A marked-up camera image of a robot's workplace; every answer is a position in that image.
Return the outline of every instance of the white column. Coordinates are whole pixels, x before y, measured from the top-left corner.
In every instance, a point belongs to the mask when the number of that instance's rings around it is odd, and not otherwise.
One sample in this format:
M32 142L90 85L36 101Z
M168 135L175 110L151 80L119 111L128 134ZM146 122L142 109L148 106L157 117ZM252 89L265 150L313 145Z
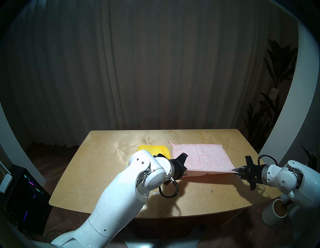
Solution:
M298 57L290 91L278 121L259 153L259 155L270 155L277 162L282 160L300 131L309 111L318 81L318 43L299 22L298 29ZM266 164L274 163L267 157L264 157L263 161Z
M14 136L7 118L3 112L0 103L0 144L15 165L26 168L29 173L34 177L34 179L43 186L45 183L45 178L40 174L40 172L35 168L33 163L30 161L24 150L21 148L19 142Z

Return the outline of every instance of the beige curtain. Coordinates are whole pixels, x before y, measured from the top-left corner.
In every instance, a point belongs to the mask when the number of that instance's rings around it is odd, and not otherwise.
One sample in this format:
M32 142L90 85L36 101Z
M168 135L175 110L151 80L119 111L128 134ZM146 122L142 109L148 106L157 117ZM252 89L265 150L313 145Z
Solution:
M267 0L34 0L6 33L2 59L35 142L240 128L270 86L262 56L278 17Z

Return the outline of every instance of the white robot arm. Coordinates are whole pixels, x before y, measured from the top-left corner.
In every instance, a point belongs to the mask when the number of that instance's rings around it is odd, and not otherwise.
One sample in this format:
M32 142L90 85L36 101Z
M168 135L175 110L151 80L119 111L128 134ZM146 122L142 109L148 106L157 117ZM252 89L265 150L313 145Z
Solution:
M62 247L105 247L147 202L150 190L183 176L187 155L177 159L154 158L148 151L136 152L129 166L119 173L101 194L92 214L77 230L51 242Z
M289 160L283 167L276 164L255 165L251 156L246 156L247 166L233 169L241 179L250 183L254 190L256 183L277 187L283 195L284 202L292 200L300 207L320 206L320 174L295 160Z

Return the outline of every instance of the black cable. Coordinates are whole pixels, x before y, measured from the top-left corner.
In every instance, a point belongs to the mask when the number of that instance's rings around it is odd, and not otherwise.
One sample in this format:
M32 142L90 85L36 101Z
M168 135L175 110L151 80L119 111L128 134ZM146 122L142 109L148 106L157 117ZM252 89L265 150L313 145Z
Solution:
M51 231L49 231L48 233L47 233L47 235L45 236L45 242L47 243L47 236L48 236L48 234L49 233L51 233L51 232L54 232L54 231L57 231L57 232L61 232L60 230L51 230Z
M159 186L159 193L160 193L160 195L162 195L164 198L173 198L173 197L175 197L175 196L178 195L178 193L179 193L179 186L178 186L178 184L177 184L177 182L176 182L175 180L173 180L172 183L176 186L177 189L176 189L175 193L174 193L173 195L171 195L171 196L165 196L165 195L162 193L161 186Z
M269 156L269 155L260 155L260 156L258 157L258 166L260 166L260 159L261 159L262 157L269 157L269 158L271 158L271 159L276 163L276 166L278 166L277 161L276 161L273 157L271 157L271 156Z

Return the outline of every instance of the wooden table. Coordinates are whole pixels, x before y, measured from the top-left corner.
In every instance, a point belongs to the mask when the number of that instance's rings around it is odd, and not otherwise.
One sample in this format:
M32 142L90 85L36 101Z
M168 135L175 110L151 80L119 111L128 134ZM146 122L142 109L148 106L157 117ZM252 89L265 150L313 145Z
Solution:
M258 154L236 129L91 131L72 158L49 203L52 206L91 213L101 193L128 165L129 158L143 144L168 147L171 158L174 144L221 144L235 167L246 165L245 156L254 162ZM178 181L179 194L172 199L153 195L138 218L196 216L245 208L279 197L274 187L249 183L232 173L186 177ZM164 194L175 188L169 184Z

